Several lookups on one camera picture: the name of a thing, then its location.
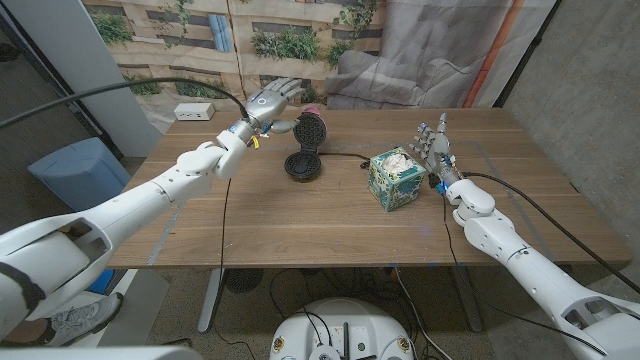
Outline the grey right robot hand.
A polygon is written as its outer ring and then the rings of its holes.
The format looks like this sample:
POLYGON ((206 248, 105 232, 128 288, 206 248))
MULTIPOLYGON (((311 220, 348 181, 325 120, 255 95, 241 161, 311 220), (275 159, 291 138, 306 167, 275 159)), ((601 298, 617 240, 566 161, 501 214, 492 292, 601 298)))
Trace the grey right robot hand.
POLYGON ((419 134, 414 137, 414 142, 409 145, 410 149, 424 162, 424 167, 429 176, 437 177, 443 187, 448 187, 461 179, 461 176, 453 168, 446 127, 447 113, 443 112, 435 130, 422 123, 418 128, 419 134))

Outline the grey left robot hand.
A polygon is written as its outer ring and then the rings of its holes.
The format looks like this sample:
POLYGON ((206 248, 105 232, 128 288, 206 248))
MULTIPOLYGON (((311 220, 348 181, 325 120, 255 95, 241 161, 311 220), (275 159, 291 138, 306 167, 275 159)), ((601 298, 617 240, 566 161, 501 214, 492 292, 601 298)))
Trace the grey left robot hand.
POLYGON ((278 78, 254 93, 245 105, 249 122, 257 134, 282 134, 293 130, 298 120, 279 120, 287 104, 304 92, 300 79, 278 78))

